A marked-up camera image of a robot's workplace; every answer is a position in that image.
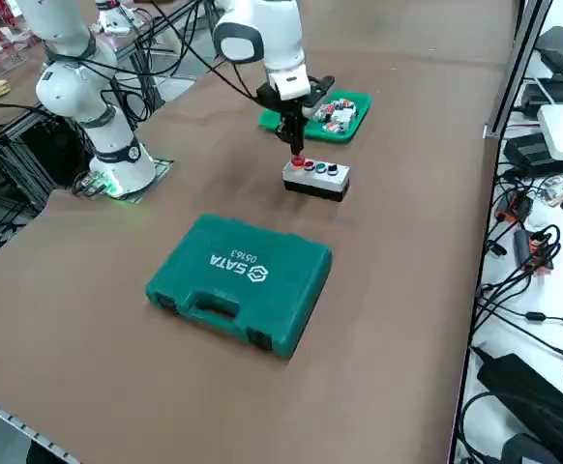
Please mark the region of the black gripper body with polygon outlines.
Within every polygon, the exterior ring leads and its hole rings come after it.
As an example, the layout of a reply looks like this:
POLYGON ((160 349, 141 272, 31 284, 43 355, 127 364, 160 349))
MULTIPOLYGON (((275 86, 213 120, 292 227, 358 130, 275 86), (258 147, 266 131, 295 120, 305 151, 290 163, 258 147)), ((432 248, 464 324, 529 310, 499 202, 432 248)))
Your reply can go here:
POLYGON ((332 75, 324 75, 321 78, 310 75, 309 82, 311 91, 308 94, 288 101, 283 101, 279 92, 269 83, 263 83, 256 90, 256 101, 264 108, 282 116, 301 114, 304 118, 311 119, 316 110, 330 97, 335 87, 335 78, 332 75))

